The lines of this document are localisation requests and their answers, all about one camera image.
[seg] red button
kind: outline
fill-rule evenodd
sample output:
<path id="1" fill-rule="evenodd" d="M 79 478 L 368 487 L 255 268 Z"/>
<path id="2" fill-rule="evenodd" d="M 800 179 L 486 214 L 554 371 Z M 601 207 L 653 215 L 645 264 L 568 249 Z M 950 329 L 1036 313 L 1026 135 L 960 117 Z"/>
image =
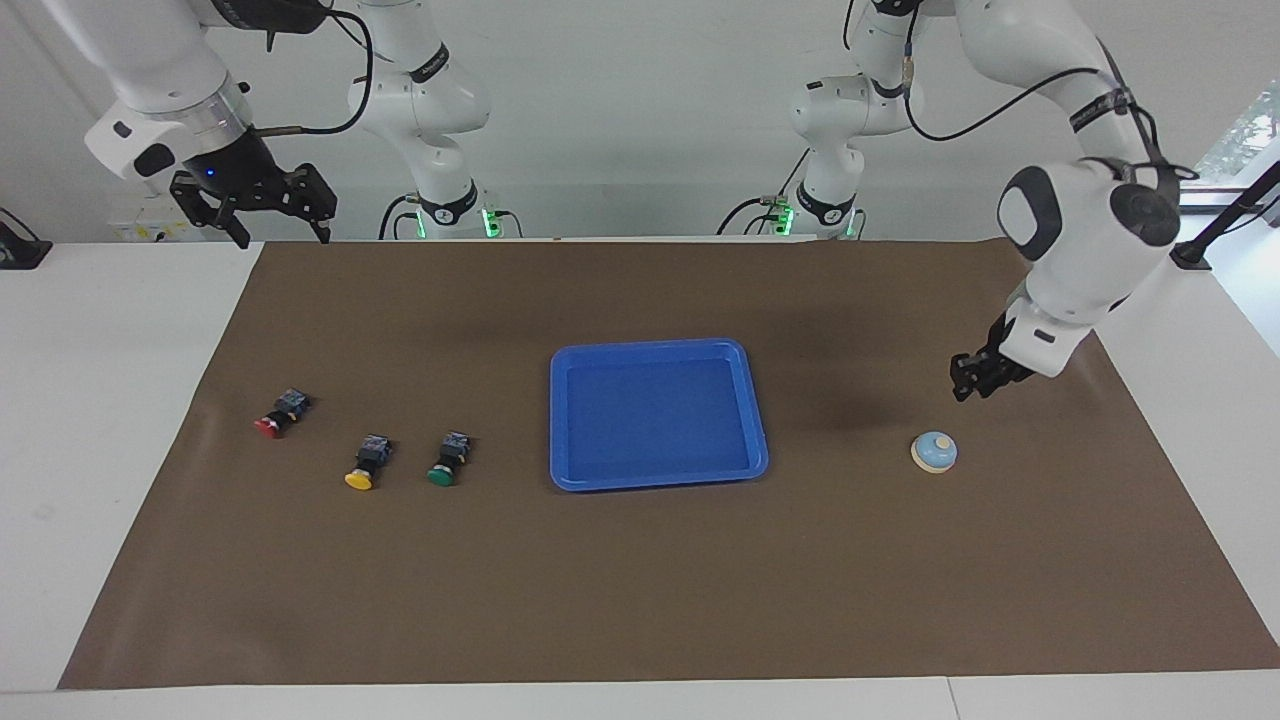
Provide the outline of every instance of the red button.
<path id="1" fill-rule="evenodd" d="M 271 439 L 276 439 L 280 437 L 280 428 L 274 421 L 266 418 L 262 418 L 261 420 L 255 420 L 253 427 L 257 428 L 257 432 L 262 433 L 264 436 Z"/>

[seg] black cable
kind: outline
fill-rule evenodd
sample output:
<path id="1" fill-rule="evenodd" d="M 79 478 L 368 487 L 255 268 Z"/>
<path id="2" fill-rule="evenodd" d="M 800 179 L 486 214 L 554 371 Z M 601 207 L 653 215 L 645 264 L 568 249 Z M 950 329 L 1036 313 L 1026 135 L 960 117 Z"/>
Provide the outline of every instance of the black cable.
<path id="1" fill-rule="evenodd" d="M 791 168 L 791 174 L 787 176 L 787 179 L 782 181 L 782 187 L 778 190 L 778 196 L 782 196 L 782 197 L 786 196 L 786 193 L 787 193 L 787 186 L 791 184 L 791 181 L 795 179 L 796 173 L 800 172 L 800 165 L 804 164 L 804 159 L 809 156 L 809 152 L 813 152 L 812 147 L 805 147 L 804 152 L 800 154 L 800 159 L 796 160 L 795 167 Z M 733 210 L 731 210 L 730 214 L 724 217 L 724 222 L 721 223 L 721 227 L 719 227 L 719 229 L 716 231 L 716 234 L 724 234 L 724 228 L 727 228 L 728 224 L 733 220 L 733 218 L 736 218 L 737 214 L 741 213 L 742 210 L 746 210 L 751 205 L 769 205 L 769 204 L 771 204 L 771 199 L 767 199 L 767 197 L 753 197 L 750 200 L 744 201 L 741 205 L 739 205 L 737 208 L 733 208 Z"/>
<path id="2" fill-rule="evenodd" d="M 1149 135 L 1151 135 L 1151 145 L 1157 151 L 1160 151 L 1160 128 L 1156 127 L 1156 117 L 1152 115 L 1151 113 L 1148 113 L 1146 108 L 1143 108 L 1142 105 L 1138 105 L 1138 104 L 1134 104 L 1134 106 L 1133 106 L 1133 114 L 1138 115 L 1139 118 L 1146 119 L 1147 124 L 1151 126 L 1151 132 L 1149 132 Z"/>
<path id="3" fill-rule="evenodd" d="M 5 208 L 0 208 L 0 213 L 4 213 L 9 218 L 12 218 L 13 222 L 18 223 L 18 227 L 20 227 L 22 229 L 27 231 L 27 234 L 31 236 L 31 240 L 33 240 L 36 242 L 40 242 L 40 236 L 36 234 L 36 231 L 31 229 L 31 225 L 28 225 L 27 223 L 22 222 L 22 218 L 19 218 L 18 215 L 14 215 L 13 213 L 10 213 Z"/>
<path id="4" fill-rule="evenodd" d="M 733 218 L 736 218 L 739 213 L 741 213 L 742 210 L 746 210 L 751 205 L 764 205 L 764 202 L 759 197 L 753 197 L 750 200 L 744 200 L 742 204 L 740 204 L 737 208 L 733 208 L 733 210 L 731 210 L 730 214 L 724 217 L 724 222 L 721 223 L 721 227 L 719 227 L 719 229 L 716 231 L 716 234 L 724 234 L 724 228 L 728 227 L 730 222 L 732 222 Z"/>
<path id="5" fill-rule="evenodd" d="M 401 206 L 401 202 L 410 202 L 408 195 L 397 196 L 392 200 L 392 204 L 387 206 L 387 211 L 383 213 L 383 222 L 378 225 L 378 240 L 387 240 L 387 223 L 392 222 L 392 213 Z"/>
<path id="6" fill-rule="evenodd" d="M 1117 181 L 1123 181 L 1124 179 L 1125 168 L 1129 167 L 1129 165 L 1125 165 L 1125 163 L 1123 160 L 1119 160 L 1116 158 L 1098 158 L 1097 155 L 1087 155 L 1084 158 L 1080 158 L 1079 161 L 1080 163 L 1097 163 L 1100 165 L 1102 165 L 1103 168 L 1111 170 L 1111 179 L 1117 179 Z"/>
<path id="7" fill-rule="evenodd" d="M 754 225 L 755 223 L 760 223 L 760 229 L 755 234 L 763 233 L 764 232 L 764 227 L 769 223 L 769 219 L 774 219 L 776 220 L 776 219 L 778 219 L 778 217 L 777 215 L 769 215 L 768 213 L 765 213 L 764 215 L 760 215 L 760 217 L 753 219 L 750 223 L 746 223 L 746 229 L 742 231 L 742 234 L 751 234 L 751 225 Z"/>
<path id="8" fill-rule="evenodd" d="M 854 218 L 856 219 L 858 215 L 863 217 L 863 224 L 858 225 L 858 237 L 855 237 L 854 241 L 861 240 L 863 238 L 863 231 L 867 229 L 867 210 L 855 210 L 854 211 Z"/>
<path id="9" fill-rule="evenodd" d="M 525 237 L 525 225 L 520 223 L 520 215 L 512 213 L 511 210 L 498 210 L 499 218 L 513 218 L 516 220 L 516 232 L 520 237 Z"/>
<path id="10" fill-rule="evenodd" d="M 404 219 L 416 220 L 417 213 L 401 213 L 396 215 L 396 222 L 392 223 L 392 240 L 399 240 L 399 222 Z"/>
<path id="11" fill-rule="evenodd" d="M 813 147 L 804 149 L 804 152 L 800 154 L 800 159 L 796 160 L 796 167 L 791 168 L 791 174 L 787 176 L 787 179 L 782 181 L 782 188 L 778 190 L 778 195 L 786 196 L 787 186 L 791 184 L 791 181 L 796 177 L 796 173 L 800 172 L 800 165 L 804 164 L 804 159 L 808 158 L 810 152 L 813 152 Z"/>
<path id="12" fill-rule="evenodd" d="M 308 128 L 302 126 L 260 128 L 255 131 L 259 137 L 280 137 L 287 135 L 338 135 L 339 132 L 351 129 L 357 122 L 360 122 L 360 118 L 365 115 L 365 109 L 369 108 L 369 96 L 374 91 L 374 36 L 369 32 L 369 26 L 365 23 L 364 18 L 355 13 L 328 9 L 325 10 L 325 14 L 334 19 L 344 18 L 355 22 L 360 26 L 360 32 L 365 36 L 365 77 L 361 78 L 365 83 L 365 94 L 360 99 L 360 106 L 349 118 L 347 118 L 347 122 L 340 126 L 332 128 Z"/>
<path id="13" fill-rule="evenodd" d="M 361 50 L 369 50 L 369 47 L 365 46 L 365 41 L 362 41 L 358 37 L 356 37 L 356 33 L 351 32 L 351 28 L 348 28 L 347 24 L 342 22 L 342 18 L 335 18 L 335 17 L 330 15 L 329 19 L 333 20 L 335 26 L 340 27 L 342 32 L 347 33 L 347 37 L 349 37 L 352 42 L 355 42 L 356 45 L 358 45 L 361 47 Z"/>
<path id="14" fill-rule="evenodd" d="M 1234 228 L 1222 231 L 1222 234 L 1231 234 L 1235 231 L 1243 231 L 1244 228 L 1252 225 L 1253 223 L 1258 222 L 1258 219 L 1262 218 L 1262 215 L 1270 213 L 1271 209 L 1275 208 L 1277 202 L 1280 202 L 1280 195 L 1277 195 L 1274 200 L 1271 200 L 1271 202 L 1267 202 L 1266 208 L 1258 210 L 1257 215 L 1253 215 L 1251 219 L 1244 220 L 1243 223 L 1235 225 Z"/>
<path id="15" fill-rule="evenodd" d="M 1156 152 L 1164 156 L 1164 154 L 1160 151 L 1160 147 L 1156 147 Z M 1133 165 L 1129 165 L 1129 168 L 1134 170 L 1140 168 L 1172 170 L 1174 176 L 1181 182 L 1198 181 L 1201 178 L 1201 174 L 1193 170 L 1192 168 L 1188 168 L 1187 165 L 1179 165 L 1176 163 L 1170 163 L 1169 160 L 1149 160 L 1147 163 L 1134 163 Z"/>
<path id="16" fill-rule="evenodd" d="M 920 17 L 920 8 L 916 6 L 915 12 L 911 13 L 911 24 L 908 26 L 908 29 L 906 29 L 906 51 L 905 51 L 906 58 L 911 58 L 911 55 L 913 55 L 911 38 L 915 36 L 915 20 L 919 17 Z M 920 137 L 923 137 L 925 140 L 932 140 L 933 142 L 948 142 L 951 140 L 956 140 L 959 137 L 964 137 L 964 136 L 969 135 L 970 132 L 973 132 L 973 131 L 975 131 L 975 129 L 986 126 L 991 120 L 995 120 L 1000 115 L 1002 115 L 1006 111 L 1009 111 L 1010 108 L 1012 108 L 1014 105 L 1018 105 L 1023 100 L 1027 100 L 1032 95 L 1036 95 L 1037 92 L 1039 92 L 1041 90 L 1043 90 L 1046 86 L 1048 86 L 1051 83 L 1055 83 L 1055 82 L 1057 82 L 1057 81 L 1060 81 L 1060 79 L 1062 79 L 1065 77 L 1070 77 L 1070 76 L 1075 76 L 1075 74 L 1094 74 L 1094 76 L 1097 76 L 1097 74 L 1102 74 L 1102 70 L 1100 70 L 1097 68 L 1071 68 L 1069 70 L 1062 70 L 1060 73 L 1056 73 L 1056 74 L 1053 74 L 1053 76 L 1051 76 L 1048 78 L 1044 78 L 1044 79 L 1037 82 L 1036 85 L 1028 87 L 1027 90 L 1024 90 L 1023 92 L 1020 92 L 1016 97 L 1014 97 L 1009 102 L 1005 102 L 1004 105 L 1001 105 L 1000 108 L 997 108 L 995 111 L 992 111 L 989 115 L 987 115 L 986 118 L 978 120 L 977 123 L 974 123 L 974 124 L 964 128 L 963 131 L 954 132 L 954 133 L 950 133 L 950 135 L 941 135 L 941 136 L 933 135 L 933 133 L 925 131 L 924 128 L 920 127 L 920 124 L 918 122 L 915 122 L 915 114 L 911 111 L 911 88 L 906 87 L 905 92 L 904 92 L 904 104 L 906 105 L 906 119 L 910 120 L 911 128 L 915 129 L 915 132 L 919 133 Z"/>
<path id="17" fill-rule="evenodd" d="M 849 46 L 849 23 L 854 19 L 854 3 L 856 1 L 858 0 L 849 0 L 849 9 L 845 10 L 845 35 L 842 36 L 842 40 L 845 41 L 845 50 L 850 51 L 852 47 Z"/>

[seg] green indicator light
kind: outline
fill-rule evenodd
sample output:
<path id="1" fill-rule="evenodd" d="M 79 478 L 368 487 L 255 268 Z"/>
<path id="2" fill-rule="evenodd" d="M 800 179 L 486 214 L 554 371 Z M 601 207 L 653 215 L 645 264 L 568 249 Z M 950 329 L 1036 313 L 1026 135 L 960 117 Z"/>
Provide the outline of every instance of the green indicator light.
<path id="1" fill-rule="evenodd" d="M 863 222 L 859 223 L 858 218 L 861 218 Z M 863 210 L 854 210 L 849 217 L 849 227 L 845 228 L 845 237 L 856 237 L 858 240 L 861 240 L 864 229 L 867 229 L 867 213 Z"/>
<path id="2" fill-rule="evenodd" d="M 484 217 L 484 232 L 489 237 L 498 237 L 502 234 L 502 220 L 489 210 L 488 208 L 480 209 L 481 217 Z"/>
<path id="3" fill-rule="evenodd" d="M 782 219 L 778 222 L 778 234 L 791 234 L 791 225 L 796 222 L 796 211 L 791 208 L 782 208 Z"/>

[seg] green button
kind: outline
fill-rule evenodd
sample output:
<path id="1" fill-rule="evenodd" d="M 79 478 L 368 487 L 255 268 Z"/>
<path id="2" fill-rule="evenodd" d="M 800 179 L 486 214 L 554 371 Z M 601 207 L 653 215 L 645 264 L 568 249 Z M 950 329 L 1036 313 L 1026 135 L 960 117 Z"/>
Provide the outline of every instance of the green button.
<path id="1" fill-rule="evenodd" d="M 426 471 L 426 479 L 447 488 L 453 484 L 453 473 L 451 473 L 447 468 L 431 468 Z"/>

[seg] window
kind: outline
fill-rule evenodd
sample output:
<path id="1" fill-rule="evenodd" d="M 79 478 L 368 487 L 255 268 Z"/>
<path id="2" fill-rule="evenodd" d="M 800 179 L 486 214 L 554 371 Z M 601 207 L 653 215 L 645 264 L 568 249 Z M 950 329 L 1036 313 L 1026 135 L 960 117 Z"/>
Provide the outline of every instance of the window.
<path id="1" fill-rule="evenodd" d="M 1280 155 L 1280 143 L 1275 142 L 1277 136 L 1280 79 L 1274 79 L 1196 165 L 1201 179 L 1187 183 L 1187 187 L 1198 192 L 1248 187 Z"/>

